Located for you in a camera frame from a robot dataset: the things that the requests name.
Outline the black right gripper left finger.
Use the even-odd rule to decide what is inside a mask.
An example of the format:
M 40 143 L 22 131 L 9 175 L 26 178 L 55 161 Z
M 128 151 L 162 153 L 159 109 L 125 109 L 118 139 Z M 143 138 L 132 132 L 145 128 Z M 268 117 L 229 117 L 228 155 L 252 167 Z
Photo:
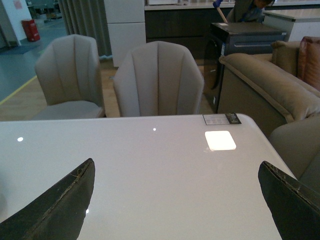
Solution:
M 95 163 L 89 158 L 0 224 L 2 240 L 76 240 L 90 205 Z

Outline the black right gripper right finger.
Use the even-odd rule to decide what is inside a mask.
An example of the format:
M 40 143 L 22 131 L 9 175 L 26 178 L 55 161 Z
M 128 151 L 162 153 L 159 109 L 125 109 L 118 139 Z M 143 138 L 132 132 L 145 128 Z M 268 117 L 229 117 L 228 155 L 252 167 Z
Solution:
M 264 200 L 283 240 L 320 238 L 320 194 L 267 161 L 258 170 Z

